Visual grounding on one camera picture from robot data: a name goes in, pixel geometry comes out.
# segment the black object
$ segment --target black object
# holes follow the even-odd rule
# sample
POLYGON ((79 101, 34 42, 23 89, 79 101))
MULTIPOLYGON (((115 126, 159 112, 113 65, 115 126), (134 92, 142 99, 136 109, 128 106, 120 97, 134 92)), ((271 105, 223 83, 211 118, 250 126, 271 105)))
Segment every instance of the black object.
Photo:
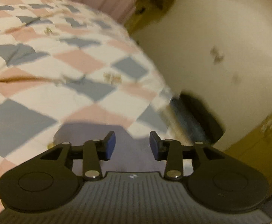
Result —
POLYGON ((170 179, 166 175, 169 170, 180 171, 182 159, 192 159, 194 172, 182 182, 201 204, 221 212, 241 213, 264 202, 269 185, 257 170, 201 142, 181 146, 175 140, 162 141, 155 132, 151 138, 155 159, 167 159, 166 179, 170 179))
POLYGON ((157 161, 167 160, 165 179, 156 172, 109 172, 103 177, 99 160, 110 159, 114 132, 83 146, 64 142, 49 149, 0 178, 6 208, 0 224, 120 223, 122 217, 124 223, 177 224, 187 218, 186 223, 244 224, 252 223, 251 215, 257 216, 253 223, 268 221, 257 210, 268 192, 258 171, 204 143, 182 146, 161 140, 154 131, 150 146, 157 161), (71 172, 74 159, 83 159, 83 177, 71 172), (183 176, 183 159, 192 159, 190 176, 183 176), (208 220, 201 222, 201 216, 208 220))
POLYGON ((179 99, 204 129, 210 142, 216 143, 223 136, 224 130, 215 117, 199 99, 183 92, 180 94, 179 99))
POLYGON ((0 178, 3 206, 39 212, 67 203, 78 193, 83 178, 93 181, 102 177, 99 160, 109 160, 114 147, 115 133, 111 131, 103 141, 90 140, 75 147, 64 142, 22 163, 0 178), (74 159, 83 159, 84 173, 93 170, 98 176, 76 176, 71 171, 74 159))

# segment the cabinet door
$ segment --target cabinet door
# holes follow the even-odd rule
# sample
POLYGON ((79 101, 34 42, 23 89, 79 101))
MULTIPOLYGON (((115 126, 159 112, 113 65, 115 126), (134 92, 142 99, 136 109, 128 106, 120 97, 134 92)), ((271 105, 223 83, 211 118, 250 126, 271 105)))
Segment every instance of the cabinet door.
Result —
POLYGON ((238 159, 264 174, 272 194, 272 130, 238 159))
POLYGON ((272 120, 272 114, 264 119, 264 121, 249 134, 228 148, 225 153, 239 159, 246 151, 262 140, 264 137, 262 129, 270 120, 272 120))

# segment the circular plate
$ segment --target circular plate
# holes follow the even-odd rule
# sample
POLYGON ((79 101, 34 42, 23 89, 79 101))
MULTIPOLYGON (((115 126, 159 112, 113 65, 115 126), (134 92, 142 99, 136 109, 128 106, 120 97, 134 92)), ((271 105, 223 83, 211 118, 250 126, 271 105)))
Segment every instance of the circular plate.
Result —
POLYGON ((201 164, 189 176, 187 187, 199 203, 226 213, 254 210, 268 192, 268 182, 260 172, 226 159, 201 164))
POLYGON ((53 160, 23 164, 0 178, 0 199, 5 207, 22 212, 56 208, 74 197, 77 176, 53 160))

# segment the metal rivet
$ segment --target metal rivet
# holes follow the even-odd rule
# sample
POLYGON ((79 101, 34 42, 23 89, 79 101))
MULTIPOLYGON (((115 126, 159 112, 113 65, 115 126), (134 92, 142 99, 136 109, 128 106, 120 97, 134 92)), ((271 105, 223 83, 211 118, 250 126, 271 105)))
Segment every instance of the metal rivet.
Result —
POLYGON ((96 170, 89 170, 85 172, 85 176, 89 178, 96 178, 100 175, 100 173, 96 170))
POLYGON ((166 175, 170 178, 178 178, 182 175, 182 173, 178 170, 169 170, 166 175))

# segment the patchwork quilt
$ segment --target patchwork quilt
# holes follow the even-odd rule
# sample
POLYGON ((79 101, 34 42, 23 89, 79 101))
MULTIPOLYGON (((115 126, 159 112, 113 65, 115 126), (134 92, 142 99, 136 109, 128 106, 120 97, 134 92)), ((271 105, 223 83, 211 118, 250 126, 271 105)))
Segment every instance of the patchwork quilt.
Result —
POLYGON ((68 0, 0 0, 0 176, 47 150, 65 123, 171 138, 158 114, 170 98, 153 62, 106 14, 68 0))

